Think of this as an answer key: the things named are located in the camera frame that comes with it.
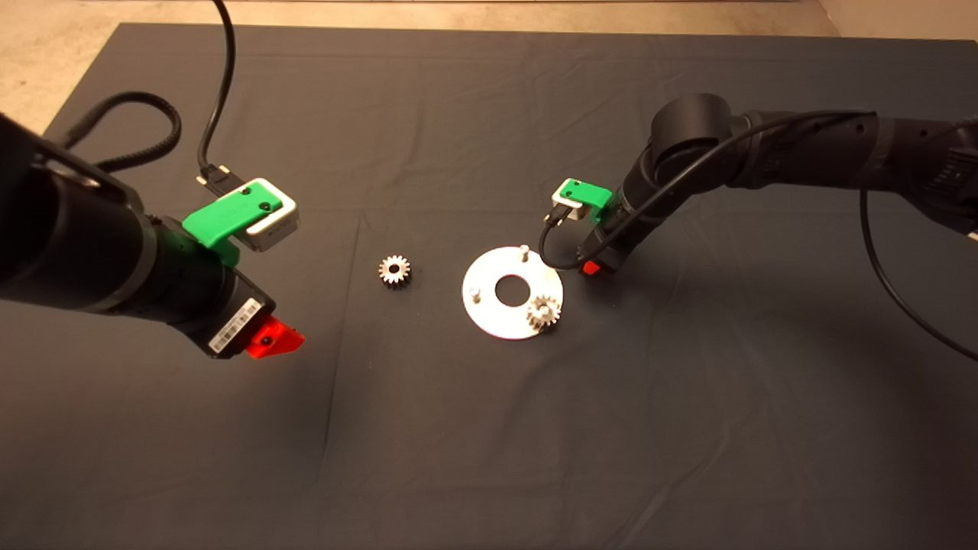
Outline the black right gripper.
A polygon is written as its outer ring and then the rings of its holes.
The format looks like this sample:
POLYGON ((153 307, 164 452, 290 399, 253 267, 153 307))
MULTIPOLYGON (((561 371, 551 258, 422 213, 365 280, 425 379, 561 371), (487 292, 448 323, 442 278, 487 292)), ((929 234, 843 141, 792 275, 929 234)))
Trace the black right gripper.
POLYGON ((605 217, 582 243, 582 274, 615 274, 642 241, 642 222, 627 223, 627 217, 605 217))

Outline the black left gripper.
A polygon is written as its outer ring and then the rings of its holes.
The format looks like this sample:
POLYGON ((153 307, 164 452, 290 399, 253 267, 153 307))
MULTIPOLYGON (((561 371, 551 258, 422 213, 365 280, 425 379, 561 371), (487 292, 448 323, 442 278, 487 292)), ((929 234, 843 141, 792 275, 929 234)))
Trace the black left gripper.
POLYGON ((306 338, 271 317, 277 302, 258 285, 226 268, 216 299, 189 321, 189 339, 209 358, 229 359, 245 350, 254 359, 300 349, 306 338))

